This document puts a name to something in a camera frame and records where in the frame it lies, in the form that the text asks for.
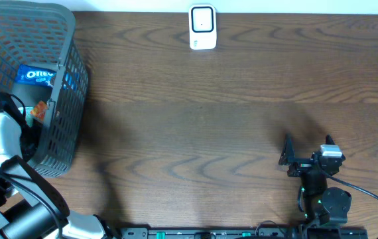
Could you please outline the orange small packet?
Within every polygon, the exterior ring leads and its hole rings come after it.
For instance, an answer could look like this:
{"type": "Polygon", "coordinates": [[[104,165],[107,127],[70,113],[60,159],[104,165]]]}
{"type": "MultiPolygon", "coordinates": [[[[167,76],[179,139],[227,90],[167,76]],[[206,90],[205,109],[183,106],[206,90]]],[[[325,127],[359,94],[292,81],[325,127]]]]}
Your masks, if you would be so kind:
{"type": "Polygon", "coordinates": [[[48,111],[47,103],[40,101],[31,111],[30,115],[40,123],[44,122],[46,112],[48,111]]]}

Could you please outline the blue Oreo cookie pack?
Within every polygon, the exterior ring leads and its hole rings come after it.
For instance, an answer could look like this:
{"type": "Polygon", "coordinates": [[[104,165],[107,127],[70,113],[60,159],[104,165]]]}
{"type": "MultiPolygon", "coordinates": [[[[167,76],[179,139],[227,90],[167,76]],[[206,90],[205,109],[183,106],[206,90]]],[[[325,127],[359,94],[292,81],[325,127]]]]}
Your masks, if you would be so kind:
{"type": "MultiPolygon", "coordinates": [[[[59,80],[60,77],[54,70],[21,64],[15,76],[15,83],[53,88],[57,79],[59,80]]],[[[80,80],[79,74],[65,75],[66,83],[73,90],[77,89],[80,80]]]]}

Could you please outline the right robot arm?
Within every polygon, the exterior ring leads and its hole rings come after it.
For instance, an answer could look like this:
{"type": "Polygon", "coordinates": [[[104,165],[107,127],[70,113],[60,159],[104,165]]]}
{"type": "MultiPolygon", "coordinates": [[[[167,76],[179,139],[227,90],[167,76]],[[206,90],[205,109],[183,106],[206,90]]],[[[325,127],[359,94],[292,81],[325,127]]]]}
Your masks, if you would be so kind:
{"type": "Polygon", "coordinates": [[[327,180],[339,172],[345,161],[330,135],[318,151],[309,157],[297,157],[290,135],[284,139],[279,165],[288,166],[289,177],[299,177],[298,208],[305,222],[292,230],[293,238],[341,238],[341,225],[347,222],[351,207],[349,192],[329,187],[327,180]]]}

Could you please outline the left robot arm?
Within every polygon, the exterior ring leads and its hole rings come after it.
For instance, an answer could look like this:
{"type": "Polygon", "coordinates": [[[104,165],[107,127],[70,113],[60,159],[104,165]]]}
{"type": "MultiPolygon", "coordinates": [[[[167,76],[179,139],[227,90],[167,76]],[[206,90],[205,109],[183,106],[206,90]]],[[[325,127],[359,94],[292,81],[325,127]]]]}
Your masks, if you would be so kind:
{"type": "Polygon", "coordinates": [[[99,216],[70,210],[26,162],[40,135],[17,101],[15,95],[0,92],[0,238],[119,238],[99,216]]]}

